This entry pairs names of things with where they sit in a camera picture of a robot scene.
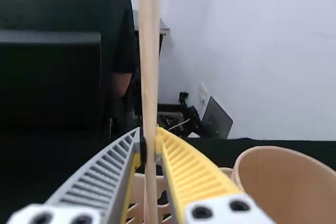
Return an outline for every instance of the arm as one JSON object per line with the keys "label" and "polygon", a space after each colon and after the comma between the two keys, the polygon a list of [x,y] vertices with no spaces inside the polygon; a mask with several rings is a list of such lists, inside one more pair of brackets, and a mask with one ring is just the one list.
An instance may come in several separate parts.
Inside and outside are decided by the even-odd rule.
{"label": "arm", "polygon": [[114,89],[119,97],[125,95],[132,74],[139,66],[131,0],[122,1],[124,2],[125,12],[120,26],[112,74]]}
{"label": "arm", "polygon": [[131,73],[113,73],[112,81],[117,96],[122,97],[125,95],[127,88],[130,84],[132,74]]}

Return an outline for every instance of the beige bowl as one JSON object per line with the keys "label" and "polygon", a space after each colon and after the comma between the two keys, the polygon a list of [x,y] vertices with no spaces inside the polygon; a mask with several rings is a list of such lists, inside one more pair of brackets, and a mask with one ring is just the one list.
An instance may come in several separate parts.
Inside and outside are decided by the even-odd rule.
{"label": "beige bowl", "polygon": [[232,180],[276,223],[336,223],[336,172],[310,156],[253,147],[239,155]]}

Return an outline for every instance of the black t-shirt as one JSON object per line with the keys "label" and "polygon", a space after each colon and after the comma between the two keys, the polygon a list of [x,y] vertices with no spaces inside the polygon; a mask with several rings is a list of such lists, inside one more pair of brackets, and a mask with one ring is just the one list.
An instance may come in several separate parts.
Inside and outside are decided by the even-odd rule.
{"label": "black t-shirt", "polygon": [[0,0],[0,29],[98,31],[107,72],[139,64],[130,0]]}

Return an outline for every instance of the desk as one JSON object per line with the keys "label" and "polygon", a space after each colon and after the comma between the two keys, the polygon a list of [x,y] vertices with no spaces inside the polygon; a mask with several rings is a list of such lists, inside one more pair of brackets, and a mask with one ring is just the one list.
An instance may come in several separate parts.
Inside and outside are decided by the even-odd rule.
{"label": "desk", "polygon": [[[52,140],[46,138],[26,138],[24,144],[20,143],[23,140],[19,138],[1,140],[0,223],[5,223],[12,212],[25,205],[43,203],[71,174],[103,147],[101,144],[92,143],[88,134],[77,136],[72,141],[64,141],[63,146],[59,143],[53,145]],[[336,169],[336,142],[258,141],[248,138],[193,138],[186,141],[222,167],[232,167],[238,155],[248,148],[276,145],[303,152]]]}

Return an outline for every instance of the office chair backrest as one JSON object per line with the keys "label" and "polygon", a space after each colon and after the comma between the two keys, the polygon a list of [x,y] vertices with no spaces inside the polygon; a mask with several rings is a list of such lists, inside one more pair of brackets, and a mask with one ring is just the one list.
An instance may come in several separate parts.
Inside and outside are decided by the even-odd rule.
{"label": "office chair backrest", "polygon": [[0,30],[0,131],[95,130],[97,33]]}

